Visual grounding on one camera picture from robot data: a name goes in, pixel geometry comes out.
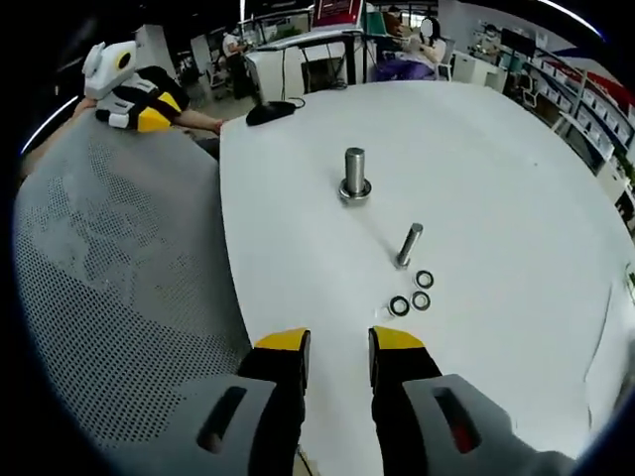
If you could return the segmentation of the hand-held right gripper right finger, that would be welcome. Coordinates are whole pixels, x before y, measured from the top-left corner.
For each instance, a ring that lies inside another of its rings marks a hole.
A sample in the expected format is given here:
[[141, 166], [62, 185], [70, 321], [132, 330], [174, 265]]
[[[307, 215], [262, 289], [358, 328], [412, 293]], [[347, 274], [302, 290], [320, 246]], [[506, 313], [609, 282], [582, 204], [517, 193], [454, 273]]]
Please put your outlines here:
[[538, 451], [511, 418], [456, 374], [443, 374], [412, 334], [369, 334], [372, 418], [386, 475], [570, 475], [573, 459]]

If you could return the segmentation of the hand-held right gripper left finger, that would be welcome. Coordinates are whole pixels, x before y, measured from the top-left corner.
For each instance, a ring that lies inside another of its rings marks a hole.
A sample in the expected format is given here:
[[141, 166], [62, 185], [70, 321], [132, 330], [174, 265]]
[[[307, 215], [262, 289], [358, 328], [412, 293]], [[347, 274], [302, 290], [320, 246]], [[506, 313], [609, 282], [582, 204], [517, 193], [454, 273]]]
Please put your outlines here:
[[166, 432], [148, 451], [149, 474], [292, 474], [310, 344], [305, 327], [269, 334], [236, 373], [186, 386]]

